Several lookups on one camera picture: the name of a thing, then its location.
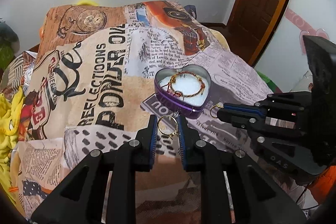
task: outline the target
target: brown wooden door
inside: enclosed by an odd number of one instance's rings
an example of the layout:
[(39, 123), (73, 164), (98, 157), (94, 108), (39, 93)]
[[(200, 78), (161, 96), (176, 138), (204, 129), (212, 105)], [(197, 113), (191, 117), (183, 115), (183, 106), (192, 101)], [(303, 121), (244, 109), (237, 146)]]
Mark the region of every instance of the brown wooden door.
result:
[(279, 0), (237, 1), (228, 22), (227, 40), (231, 50), (238, 51), (237, 54), (249, 62), (271, 23)]

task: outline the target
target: orange cloth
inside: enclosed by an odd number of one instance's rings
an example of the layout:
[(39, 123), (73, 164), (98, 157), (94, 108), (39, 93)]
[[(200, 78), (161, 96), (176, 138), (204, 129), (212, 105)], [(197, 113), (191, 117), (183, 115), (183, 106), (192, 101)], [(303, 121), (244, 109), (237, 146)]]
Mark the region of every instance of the orange cloth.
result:
[(335, 182), (336, 166), (331, 166), (309, 185), (308, 189), (318, 204), (322, 204)]

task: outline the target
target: wooden floor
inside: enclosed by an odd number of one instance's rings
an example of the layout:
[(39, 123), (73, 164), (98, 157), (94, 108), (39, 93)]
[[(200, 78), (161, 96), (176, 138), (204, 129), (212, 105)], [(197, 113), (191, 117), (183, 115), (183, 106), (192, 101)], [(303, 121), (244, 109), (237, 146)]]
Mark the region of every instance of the wooden floor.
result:
[(242, 58), (246, 63), (251, 58), (251, 53), (254, 52), (255, 46), (249, 45), (246, 41), (239, 39), (237, 36), (232, 35), (226, 26), (222, 23), (201, 23), (202, 25), (219, 31), (226, 39), (227, 43), (229, 44), (230, 50), (237, 54), (240, 58)]

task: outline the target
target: screw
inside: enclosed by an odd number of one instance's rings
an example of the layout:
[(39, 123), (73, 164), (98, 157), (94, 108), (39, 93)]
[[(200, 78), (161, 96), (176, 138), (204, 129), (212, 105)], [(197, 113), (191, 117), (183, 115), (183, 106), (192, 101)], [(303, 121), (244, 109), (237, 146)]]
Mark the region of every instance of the screw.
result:
[(206, 143), (205, 141), (203, 141), (203, 140), (198, 140), (198, 141), (196, 142), (196, 145), (197, 145), (198, 147), (204, 147), (206, 144), (207, 144), (207, 143)]
[(246, 155), (244, 150), (236, 150), (235, 154), (238, 158), (244, 158)]
[(257, 138), (258, 143), (263, 143), (265, 141), (265, 138), (263, 136), (260, 136)]
[(129, 141), (129, 145), (133, 146), (133, 147), (136, 147), (139, 144), (140, 144), (140, 142), (138, 140), (131, 140), (131, 141)]
[(92, 150), (91, 152), (90, 152), (90, 156), (91, 157), (98, 157), (100, 155), (100, 150), (98, 150), (98, 149), (95, 149), (95, 150)]

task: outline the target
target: purple tin box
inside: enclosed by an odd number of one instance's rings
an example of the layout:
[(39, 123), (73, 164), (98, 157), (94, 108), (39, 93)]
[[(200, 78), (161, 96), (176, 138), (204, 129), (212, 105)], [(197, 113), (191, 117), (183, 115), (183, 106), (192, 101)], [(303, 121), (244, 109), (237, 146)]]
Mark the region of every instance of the purple tin box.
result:
[(155, 78), (154, 78), (155, 95), (156, 95), (156, 98), (164, 106), (168, 107), (171, 111), (174, 111), (174, 112), (179, 111), (183, 116), (187, 118), (197, 119), (201, 115), (202, 110), (207, 103), (209, 94), (207, 95), (204, 103), (201, 106), (194, 106), (194, 105), (191, 105), (189, 103), (185, 103), (179, 100), (178, 97), (173, 96), (171, 93), (169, 93), (167, 90), (160, 87), (159, 85), (159, 82), (162, 79), (166, 78), (167, 76), (172, 76), (181, 71), (189, 71), (199, 76), (202, 76), (203, 78), (207, 80), (208, 85), (209, 85), (209, 90), (210, 90), (211, 77), (209, 73), (207, 72), (207, 70), (198, 65), (187, 65), (181, 69), (164, 68), (164, 69), (159, 70), (156, 73)]

